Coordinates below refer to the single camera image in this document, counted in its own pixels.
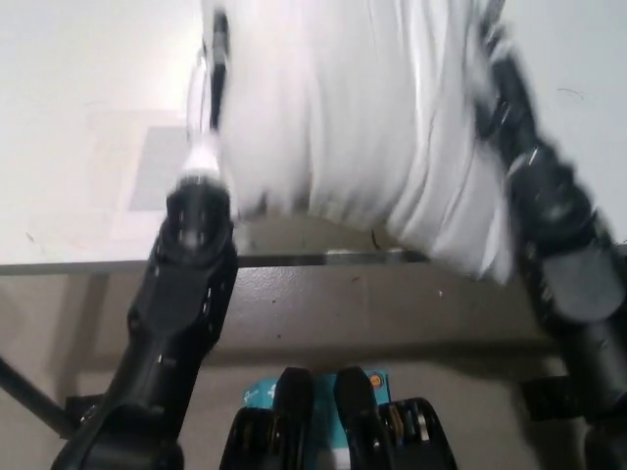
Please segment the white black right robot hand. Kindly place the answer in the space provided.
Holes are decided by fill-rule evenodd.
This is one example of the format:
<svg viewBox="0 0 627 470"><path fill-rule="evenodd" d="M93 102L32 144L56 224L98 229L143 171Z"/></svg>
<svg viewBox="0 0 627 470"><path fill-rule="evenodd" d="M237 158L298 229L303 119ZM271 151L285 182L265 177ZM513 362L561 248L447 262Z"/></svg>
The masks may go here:
<svg viewBox="0 0 627 470"><path fill-rule="evenodd" d="M479 135L495 146L503 166L510 169L518 157L540 146L541 137L527 83L506 27L486 18L481 23L481 33L496 86L496 105L492 111L477 106Z"/></svg>

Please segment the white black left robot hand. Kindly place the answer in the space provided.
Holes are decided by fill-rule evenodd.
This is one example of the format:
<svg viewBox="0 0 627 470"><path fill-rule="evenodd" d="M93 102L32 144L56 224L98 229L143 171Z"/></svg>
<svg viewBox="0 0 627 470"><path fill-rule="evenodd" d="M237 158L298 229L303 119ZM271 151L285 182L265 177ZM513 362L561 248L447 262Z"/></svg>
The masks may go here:
<svg viewBox="0 0 627 470"><path fill-rule="evenodd" d="M219 179L221 105L230 56L229 21L224 6L210 2L209 33L204 36L190 75L186 134L189 153L183 173Z"/></svg>

